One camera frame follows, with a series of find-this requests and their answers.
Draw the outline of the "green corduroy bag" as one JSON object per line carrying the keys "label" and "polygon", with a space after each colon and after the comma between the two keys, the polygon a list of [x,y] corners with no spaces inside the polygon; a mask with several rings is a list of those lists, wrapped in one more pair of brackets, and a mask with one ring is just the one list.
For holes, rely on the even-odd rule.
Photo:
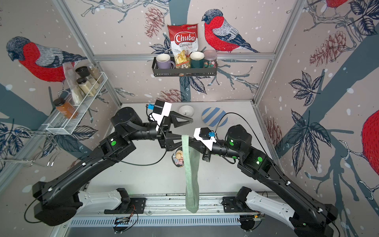
{"label": "green corduroy bag", "polygon": [[198,169],[200,152],[190,147],[188,135],[182,135],[181,139],[186,174],[186,209],[191,213],[197,213],[199,209]]}

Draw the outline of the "plush doll keychain decoration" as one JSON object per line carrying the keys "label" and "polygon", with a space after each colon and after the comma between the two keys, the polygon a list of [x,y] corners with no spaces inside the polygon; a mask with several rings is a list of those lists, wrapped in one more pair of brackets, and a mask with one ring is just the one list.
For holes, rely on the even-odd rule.
{"label": "plush doll keychain decoration", "polygon": [[184,166],[183,151],[181,148],[177,149],[172,155],[172,162],[176,167]]}

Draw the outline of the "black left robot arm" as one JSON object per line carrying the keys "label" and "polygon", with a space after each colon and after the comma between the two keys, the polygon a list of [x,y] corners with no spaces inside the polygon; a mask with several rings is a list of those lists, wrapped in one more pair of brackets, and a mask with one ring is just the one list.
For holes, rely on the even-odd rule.
{"label": "black left robot arm", "polygon": [[180,145],[174,143],[179,135],[172,134],[170,127],[180,127],[193,122],[192,118],[169,111],[162,121],[151,118],[143,122],[131,107],[121,108],[111,118],[114,132],[103,139],[92,153],[80,163],[49,181],[38,181],[32,186],[34,217],[36,223],[48,226],[60,225],[77,213],[83,206],[79,199],[80,188],[102,171],[121,162],[136,147],[134,140],[158,140],[160,147],[173,151]]}

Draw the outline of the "red Chuba chips bag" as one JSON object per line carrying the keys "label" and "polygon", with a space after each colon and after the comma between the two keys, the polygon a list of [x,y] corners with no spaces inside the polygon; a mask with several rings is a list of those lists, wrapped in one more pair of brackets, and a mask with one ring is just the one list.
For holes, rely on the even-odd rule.
{"label": "red Chuba chips bag", "polygon": [[176,69],[190,68],[190,55],[198,50],[198,25],[168,25]]}

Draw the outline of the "clear plastic bag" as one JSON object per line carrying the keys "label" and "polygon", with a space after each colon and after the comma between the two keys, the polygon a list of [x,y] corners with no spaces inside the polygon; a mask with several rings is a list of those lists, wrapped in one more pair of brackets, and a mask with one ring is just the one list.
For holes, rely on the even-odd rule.
{"label": "clear plastic bag", "polygon": [[85,94],[77,83],[77,76],[71,62],[63,63],[63,70],[68,86],[71,90],[74,105],[80,105],[84,100]]}

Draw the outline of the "white ceramic bowl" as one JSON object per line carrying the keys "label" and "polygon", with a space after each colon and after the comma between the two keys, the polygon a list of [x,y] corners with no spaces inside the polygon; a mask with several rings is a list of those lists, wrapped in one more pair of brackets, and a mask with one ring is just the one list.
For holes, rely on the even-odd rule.
{"label": "white ceramic bowl", "polygon": [[190,105],[183,105],[179,108],[179,113],[183,116],[191,118],[194,115],[194,108]]}

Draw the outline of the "blue striped plate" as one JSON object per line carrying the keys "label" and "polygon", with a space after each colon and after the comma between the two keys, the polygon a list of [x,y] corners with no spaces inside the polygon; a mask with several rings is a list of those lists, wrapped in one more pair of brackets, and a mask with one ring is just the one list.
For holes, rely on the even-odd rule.
{"label": "blue striped plate", "polygon": [[202,121],[208,127],[224,126],[228,122],[228,116],[223,109],[219,107],[210,107],[205,109],[201,115]]}

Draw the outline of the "purple mug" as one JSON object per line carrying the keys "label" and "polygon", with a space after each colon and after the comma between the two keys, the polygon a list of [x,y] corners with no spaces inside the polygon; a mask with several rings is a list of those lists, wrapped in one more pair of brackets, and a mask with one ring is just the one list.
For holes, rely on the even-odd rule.
{"label": "purple mug", "polygon": [[173,69],[175,68],[175,63],[171,60],[169,54],[160,54],[156,57],[157,66],[159,69]]}

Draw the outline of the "green mug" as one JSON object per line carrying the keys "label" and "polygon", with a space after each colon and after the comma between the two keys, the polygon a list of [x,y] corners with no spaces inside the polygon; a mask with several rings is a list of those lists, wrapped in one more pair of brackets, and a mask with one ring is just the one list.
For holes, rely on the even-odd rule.
{"label": "green mug", "polygon": [[190,54],[190,66],[191,68],[203,68],[204,67],[204,53],[200,51],[192,52]]}

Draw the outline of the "pink lidded candy jar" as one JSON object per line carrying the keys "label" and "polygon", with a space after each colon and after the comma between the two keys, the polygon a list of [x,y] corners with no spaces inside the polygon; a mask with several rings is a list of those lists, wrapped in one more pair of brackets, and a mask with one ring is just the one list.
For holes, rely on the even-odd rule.
{"label": "pink lidded candy jar", "polygon": [[216,68],[217,67],[217,52],[215,50],[205,50],[203,52],[203,67],[204,68]]}

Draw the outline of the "beige spice jar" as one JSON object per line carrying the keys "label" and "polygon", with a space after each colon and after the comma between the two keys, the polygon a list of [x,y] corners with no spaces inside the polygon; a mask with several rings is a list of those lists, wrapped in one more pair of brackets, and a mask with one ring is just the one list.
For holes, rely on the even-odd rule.
{"label": "beige spice jar", "polygon": [[88,96],[88,97],[95,97],[96,90],[95,87],[86,79],[86,78],[79,78],[77,79],[77,83],[81,90]]}

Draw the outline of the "black lid spice jar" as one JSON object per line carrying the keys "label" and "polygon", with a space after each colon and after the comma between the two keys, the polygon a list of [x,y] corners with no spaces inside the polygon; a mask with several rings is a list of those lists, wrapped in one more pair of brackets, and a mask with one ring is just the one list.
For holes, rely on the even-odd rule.
{"label": "black lid spice jar", "polygon": [[80,76],[77,79],[77,83],[79,85],[84,84],[84,81],[89,82],[95,90],[97,90],[100,86],[96,79],[90,74],[89,68],[87,66],[78,67],[75,69],[76,73]]}

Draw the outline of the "orange spice jar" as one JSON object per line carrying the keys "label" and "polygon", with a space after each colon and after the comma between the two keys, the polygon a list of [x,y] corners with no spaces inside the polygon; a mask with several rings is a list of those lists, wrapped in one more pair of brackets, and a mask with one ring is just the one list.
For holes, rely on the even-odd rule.
{"label": "orange spice jar", "polygon": [[67,119],[75,119],[78,116],[76,109],[65,99],[57,98],[53,101],[55,108]]}

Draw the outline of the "black wall shelf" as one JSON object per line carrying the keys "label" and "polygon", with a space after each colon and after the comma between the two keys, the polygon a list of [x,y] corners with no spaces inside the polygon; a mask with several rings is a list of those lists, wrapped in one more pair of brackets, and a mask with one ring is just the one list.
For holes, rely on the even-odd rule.
{"label": "black wall shelf", "polygon": [[215,68],[187,68],[187,69],[177,69],[172,68],[170,64],[170,69],[160,69],[157,65],[157,58],[155,57],[152,64],[152,70],[155,77],[205,77],[205,76],[215,76],[217,75],[218,67]]}

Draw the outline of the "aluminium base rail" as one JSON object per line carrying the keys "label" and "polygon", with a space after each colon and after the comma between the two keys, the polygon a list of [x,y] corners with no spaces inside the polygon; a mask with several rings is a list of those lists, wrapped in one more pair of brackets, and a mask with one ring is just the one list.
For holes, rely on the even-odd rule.
{"label": "aluminium base rail", "polygon": [[295,211],[286,203],[250,192],[248,209],[238,210],[233,196],[201,195],[199,209],[191,213],[186,209],[185,196],[146,196],[143,203],[132,210],[143,208],[139,214],[104,214],[82,211],[74,217],[70,227],[111,227],[117,233],[129,227],[187,227],[187,226],[240,226],[253,230],[265,218],[272,217],[294,230],[290,218]]}

